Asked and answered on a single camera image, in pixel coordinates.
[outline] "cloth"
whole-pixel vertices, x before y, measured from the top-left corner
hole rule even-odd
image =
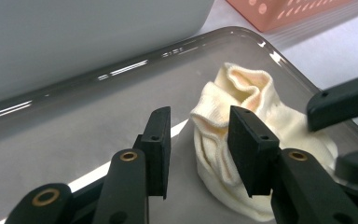
[[[214,83],[204,87],[190,117],[195,123],[194,143],[198,173],[207,189],[229,208],[257,221],[274,218],[270,196],[249,198],[227,146],[229,109],[252,110],[280,139],[280,147],[311,153],[332,174],[336,144],[323,132],[310,133],[305,115],[281,102],[272,77],[225,63]]]

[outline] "white cloth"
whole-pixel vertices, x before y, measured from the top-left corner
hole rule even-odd
[[[200,178],[223,204],[257,221],[274,218],[270,196],[249,198],[227,148],[229,109],[237,105],[252,110],[280,139],[280,147],[311,153],[332,174],[336,144],[323,132],[309,133],[306,117],[284,105],[265,71],[225,63],[214,83],[204,87],[191,111]]]

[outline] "folded fabric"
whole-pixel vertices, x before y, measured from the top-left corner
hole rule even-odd
[[[308,132],[306,117],[281,102],[272,77],[265,71],[225,63],[214,83],[206,84],[190,114],[196,127],[198,173],[207,189],[223,204],[257,221],[274,218],[270,196],[248,197],[227,148],[231,105],[252,110],[277,135],[281,148],[308,151],[332,174],[336,144],[323,131]]]

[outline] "towel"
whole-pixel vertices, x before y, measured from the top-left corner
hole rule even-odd
[[[323,131],[310,133],[305,115],[286,106],[265,71],[225,63],[204,87],[191,111],[195,123],[197,169],[206,188],[229,208],[257,221],[274,218],[269,196],[249,198],[227,146],[231,105],[252,110],[280,139],[280,148],[311,153],[330,175],[337,146]]]

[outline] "perforated basket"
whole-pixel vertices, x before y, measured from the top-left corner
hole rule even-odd
[[[257,30],[299,21],[308,16],[337,7],[351,0],[227,0]]]

